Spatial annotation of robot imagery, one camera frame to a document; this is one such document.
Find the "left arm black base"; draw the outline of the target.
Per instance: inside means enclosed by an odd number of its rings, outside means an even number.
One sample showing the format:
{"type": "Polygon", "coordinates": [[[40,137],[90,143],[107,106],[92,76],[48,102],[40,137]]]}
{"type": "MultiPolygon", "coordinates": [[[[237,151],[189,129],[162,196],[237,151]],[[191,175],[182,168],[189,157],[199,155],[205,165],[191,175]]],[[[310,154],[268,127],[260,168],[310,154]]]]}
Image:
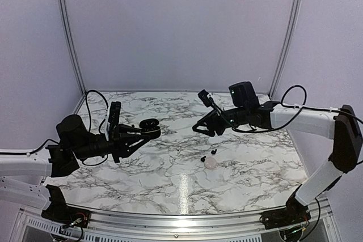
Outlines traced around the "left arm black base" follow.
{"type": "Polygon", "coordinates": [[[77,227],[86,228],[89,223],[90,211],[69,206],[61,189],[54,185],[46,185],[49,193],[50,205],[42,211],[41,217],[62,223],[71,227],[72,223],[77,227]]]}

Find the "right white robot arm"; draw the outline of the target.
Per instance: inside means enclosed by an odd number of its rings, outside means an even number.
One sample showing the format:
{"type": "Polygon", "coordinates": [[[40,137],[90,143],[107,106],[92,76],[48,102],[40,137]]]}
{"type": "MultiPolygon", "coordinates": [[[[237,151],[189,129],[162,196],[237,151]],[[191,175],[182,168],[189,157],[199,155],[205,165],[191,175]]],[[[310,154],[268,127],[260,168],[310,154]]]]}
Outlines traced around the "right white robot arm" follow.
{"type": "Polygon", "coordinates": [[[283,99],[262,103],[251,82],[236,83],[229,87],[233,107],[227,110],[202,90],[198,97],[211,111],[192,127],[194,132],[210,137],[222,135],[226,129],[251,135],[288,131],[309,175],[281,211],[281,219],[287,224],[294,223],[304,207],[355,169],[362,149],[362,119],[351,105],[308,106],[304,86],[296,84],[288,91],[293,89],[303,92],[299,104],[288,104],[283,99]]]}

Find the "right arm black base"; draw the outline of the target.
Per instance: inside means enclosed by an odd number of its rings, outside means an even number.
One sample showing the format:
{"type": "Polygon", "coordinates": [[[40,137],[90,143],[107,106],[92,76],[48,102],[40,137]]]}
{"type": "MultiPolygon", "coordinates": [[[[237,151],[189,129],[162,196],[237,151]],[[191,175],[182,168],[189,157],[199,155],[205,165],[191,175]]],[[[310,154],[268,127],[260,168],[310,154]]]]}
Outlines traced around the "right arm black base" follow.
{"type": "Polygon", "coordinates": [[[308,211],[308,206],[298,202],[296,194],[293,193],[288,198],[285,207],[262,212],[259,220],[266,230],[270,230],[307,222],[310,219],[311,215],[308,211]]]}

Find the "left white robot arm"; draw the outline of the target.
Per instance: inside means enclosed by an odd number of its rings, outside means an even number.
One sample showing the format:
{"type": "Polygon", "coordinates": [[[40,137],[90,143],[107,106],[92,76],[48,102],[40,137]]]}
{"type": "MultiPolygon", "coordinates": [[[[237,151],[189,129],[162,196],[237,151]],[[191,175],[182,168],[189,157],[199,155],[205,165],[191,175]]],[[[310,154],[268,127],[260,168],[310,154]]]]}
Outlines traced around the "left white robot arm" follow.
{"type": "Polygon", "coordinates": [[[77,114],[65,117],[56,126],[60,141],[44,144],[31,152],[1,153],[1,198],[49,212],[59,222],[71,218],[62,191],[56,186],[31,185],[15,176],[67,177],[79,163],[97,156],[111,155],[115,163],[130,157],[140,147],[161,135],[158,120],[140,122],[137,128],[115,125],[107,134],[89,132],[77,114]]]}

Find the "black earbud charging case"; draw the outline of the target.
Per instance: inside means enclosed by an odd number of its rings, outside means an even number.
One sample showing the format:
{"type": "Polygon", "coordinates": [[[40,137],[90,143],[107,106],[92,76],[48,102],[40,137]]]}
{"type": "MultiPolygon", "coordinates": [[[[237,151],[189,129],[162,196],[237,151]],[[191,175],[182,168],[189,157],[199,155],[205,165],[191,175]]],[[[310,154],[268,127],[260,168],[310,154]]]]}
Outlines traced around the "black earbud charging case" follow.
{"type": "Polygon", "coordinates": [[[157,139],[161,136],[161,128],[156,118],[142,120],[139,127],[141,134],[148,135],[150,139],[157,139]]]}

